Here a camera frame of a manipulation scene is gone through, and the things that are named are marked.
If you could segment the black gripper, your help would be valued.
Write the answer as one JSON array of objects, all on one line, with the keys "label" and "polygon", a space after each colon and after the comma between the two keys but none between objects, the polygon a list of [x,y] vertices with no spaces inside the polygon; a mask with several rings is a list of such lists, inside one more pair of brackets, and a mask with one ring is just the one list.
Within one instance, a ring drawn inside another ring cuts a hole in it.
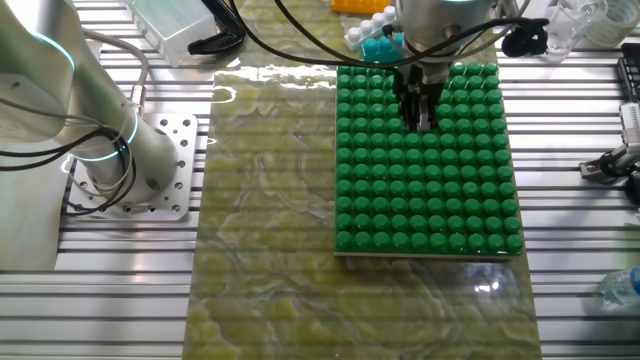
[{"label": "black gripper", "polygon": [[[448,63],[401,65],[395,74],[393,90],[401,96],[400,110],[407,129],[435,130],[438,125],[437,100],[449,76]],[[405,95],[417,92],[419,95]]]}]

